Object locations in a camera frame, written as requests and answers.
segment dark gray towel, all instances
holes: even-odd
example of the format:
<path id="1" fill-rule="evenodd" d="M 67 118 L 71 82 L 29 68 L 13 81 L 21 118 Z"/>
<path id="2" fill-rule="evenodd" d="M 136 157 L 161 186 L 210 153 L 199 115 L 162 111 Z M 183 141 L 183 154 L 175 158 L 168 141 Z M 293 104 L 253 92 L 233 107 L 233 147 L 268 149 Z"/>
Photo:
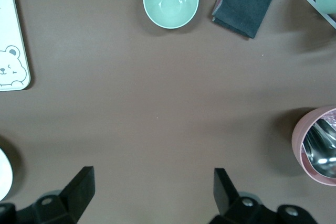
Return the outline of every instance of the dark gray towel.
<path id="1" fill-rule="evenodd" d="M 254 38 L 272 0 L 217 0 L 213 22 Z"/>

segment pink container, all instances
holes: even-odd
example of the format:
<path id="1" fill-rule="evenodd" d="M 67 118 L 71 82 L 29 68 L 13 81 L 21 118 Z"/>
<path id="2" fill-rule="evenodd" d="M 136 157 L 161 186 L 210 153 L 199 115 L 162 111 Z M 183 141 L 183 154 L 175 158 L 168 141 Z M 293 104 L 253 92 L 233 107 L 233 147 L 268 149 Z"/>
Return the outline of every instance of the pink container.
<path id="1" fill-rule="evenodd" d="M 309 112 L 295 126 L 292 135 L 293 152 L 299 164 L 312 179 L 328 186 L 336 186 L 336 178 L 328 178 L 316 172 L 303 149 L 303 141 L 313 124 L 321 117 L 333 111 L 336 111 L 336 106 L 325 106 Z"/>

